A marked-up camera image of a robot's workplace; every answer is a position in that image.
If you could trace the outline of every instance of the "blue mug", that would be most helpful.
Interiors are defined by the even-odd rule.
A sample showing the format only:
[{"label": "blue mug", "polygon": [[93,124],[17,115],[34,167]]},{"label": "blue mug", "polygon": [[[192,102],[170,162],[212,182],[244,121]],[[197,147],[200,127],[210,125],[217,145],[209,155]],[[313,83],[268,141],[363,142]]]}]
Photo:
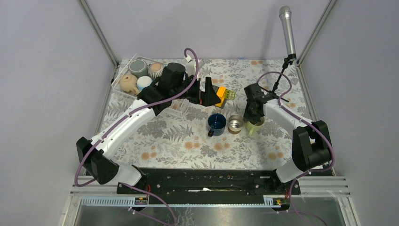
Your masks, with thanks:
[{"label": "blue mug", "polygon": [[210,115],[208,118],[208,137],[221,135],[224,132],[226,123],[226,118],[222,114]]}]

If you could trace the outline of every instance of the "light blue cup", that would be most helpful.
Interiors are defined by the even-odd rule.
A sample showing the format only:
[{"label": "light blue cup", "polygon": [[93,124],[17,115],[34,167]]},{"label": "light blue cup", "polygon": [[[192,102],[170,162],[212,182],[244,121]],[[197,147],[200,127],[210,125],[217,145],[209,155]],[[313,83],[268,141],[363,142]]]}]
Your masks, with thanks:
[{"label": "light blue cup", "polygon": [[141,92],[144,88],[151,85],[152,78],[149,76],[142,76],[137,80],[137,88]]}]

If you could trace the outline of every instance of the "gray floor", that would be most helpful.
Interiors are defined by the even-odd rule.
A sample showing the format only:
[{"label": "gray floor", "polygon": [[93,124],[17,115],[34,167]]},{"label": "gray floor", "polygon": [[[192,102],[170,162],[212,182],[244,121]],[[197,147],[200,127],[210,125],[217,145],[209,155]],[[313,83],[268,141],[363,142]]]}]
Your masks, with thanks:
[{"label": "gray floor", "polygon": [[[295,198],[298,210],[308,211],[322,217],[328,225],[345,225],[339,205],[333,198]],[[173,208],[178,226],[307,226],[295,213],[267,214],[270,208]],[[166,208],[146,208],[143,212],[172,223]],[[306,217],[314,225],[323,225],[313,217]],[[82,206],[76,226],[160,226],[161,224],[127,208]]]}]

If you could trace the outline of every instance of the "silver cup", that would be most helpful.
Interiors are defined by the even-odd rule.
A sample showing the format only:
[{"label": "silver cup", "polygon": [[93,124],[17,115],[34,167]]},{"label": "silver cup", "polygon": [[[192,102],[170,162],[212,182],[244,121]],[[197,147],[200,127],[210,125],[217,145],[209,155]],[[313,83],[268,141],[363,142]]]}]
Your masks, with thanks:
[{"label": "silver cup", "polygon": [[229,132],[232,134],[239,134],[244,127],[244,120],[240,115],[232,115],[229,118]]}]

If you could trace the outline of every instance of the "floral tablecloth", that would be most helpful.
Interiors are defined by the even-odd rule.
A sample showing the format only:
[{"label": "floral tablecloth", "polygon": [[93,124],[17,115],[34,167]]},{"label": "floral tablecloth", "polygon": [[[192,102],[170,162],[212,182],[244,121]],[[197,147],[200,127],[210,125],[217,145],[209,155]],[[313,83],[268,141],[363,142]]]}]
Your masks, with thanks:
[{"label": "floral tablecloth", "polygon": [[[183,60],[159,60],[164,63]],[[123,68],[128,60],[121,62]],[[207,118],[221,113],[227,119],[233,114],[243,115],[246,106],[244,88],[256,82],[267,71],[281,71],[282,60],[205,60],[202,76],[212,77],[212,83],[236,91],[236,98],[228,100],[224,109],[189,104],[185,119],[162,112],[139,128],[117,151],[113,160],[138,167],[207,168],[207,169],[264,169],[283,165],[291,156],[291,137],[278,124],[266,118],[263,128],[252,137],[243,128],[233,135],[226,129],[221,136],[207,136]],[[293,66],[285,74],[293,88],[285,96],[285,104],[309,118],[303,93]],[[260,85],[271,89],[276,75],[261,80]],[[281,79],[277,94],[288,89]],[[102,129],[123,113],[133,100],[112,93]]]}]

